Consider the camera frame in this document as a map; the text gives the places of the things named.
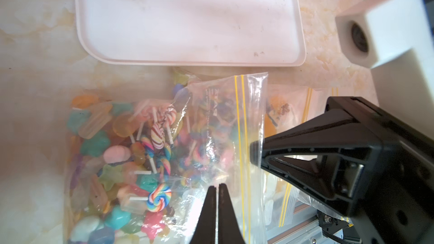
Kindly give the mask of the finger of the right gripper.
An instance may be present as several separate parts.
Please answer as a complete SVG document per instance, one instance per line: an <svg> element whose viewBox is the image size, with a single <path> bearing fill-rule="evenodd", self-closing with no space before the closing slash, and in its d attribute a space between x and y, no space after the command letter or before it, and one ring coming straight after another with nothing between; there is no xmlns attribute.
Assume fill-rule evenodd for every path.
<svg viewBox="0 0 434 244"><path fill-rule="evenodd" d="M349 215L349 197L343 193L341 159L320 155L300 160L282 154L263 155L261 168L289 182L340 215Z"/></svg>
<svg viewBox="0 0 434 244"><path fill-rule="evenodd" d="M262 155L343 153L362 146L364 126L344 110L332 109L312 120L264 140L252 142Z"/></svg>

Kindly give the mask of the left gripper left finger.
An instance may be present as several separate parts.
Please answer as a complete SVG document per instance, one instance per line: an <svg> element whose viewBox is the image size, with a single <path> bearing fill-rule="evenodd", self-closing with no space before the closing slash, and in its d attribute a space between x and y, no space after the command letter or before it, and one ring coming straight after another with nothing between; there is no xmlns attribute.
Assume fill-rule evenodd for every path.
<svg viewBox="0 0 434 244"><path fill-rule="evenodd" d="M210 186L190 244L215 244L216 217L217 189Z"/></svg>

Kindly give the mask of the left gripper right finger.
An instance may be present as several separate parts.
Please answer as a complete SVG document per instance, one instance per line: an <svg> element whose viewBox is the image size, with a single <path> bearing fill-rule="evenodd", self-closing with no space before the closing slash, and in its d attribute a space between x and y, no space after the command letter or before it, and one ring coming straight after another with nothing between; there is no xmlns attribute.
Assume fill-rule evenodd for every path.
<svg viewBox="0 0 434 244"><path fill-rule="evenodd" d="M219 185L218 244L245 244L226 184Z"/></svg>

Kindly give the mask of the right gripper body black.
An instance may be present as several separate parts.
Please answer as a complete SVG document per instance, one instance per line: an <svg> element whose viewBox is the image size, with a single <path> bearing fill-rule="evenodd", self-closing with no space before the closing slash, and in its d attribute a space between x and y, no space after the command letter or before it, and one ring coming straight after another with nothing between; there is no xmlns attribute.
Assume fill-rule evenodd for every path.
<svg viewBox="0 0 434 244"><path fill-rule="evenodd" d="M364 244L434 241L434 140L360 97L330 97L367 129L357 140L369 150L371 177L351 219Z"/></svg>

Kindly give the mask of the ziploc bag of colourful candies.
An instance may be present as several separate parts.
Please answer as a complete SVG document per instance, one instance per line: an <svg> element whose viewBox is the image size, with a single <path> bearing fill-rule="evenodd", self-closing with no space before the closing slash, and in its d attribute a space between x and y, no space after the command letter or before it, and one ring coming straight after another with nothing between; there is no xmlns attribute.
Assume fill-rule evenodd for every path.
<svg viewBox="0 0 434 244"><path fill-rule="evenodd" d="M264 244L268 75L175 76L173 99L71 102L66 244L189 244L210 186L226 184L246 244Z"/></svg>

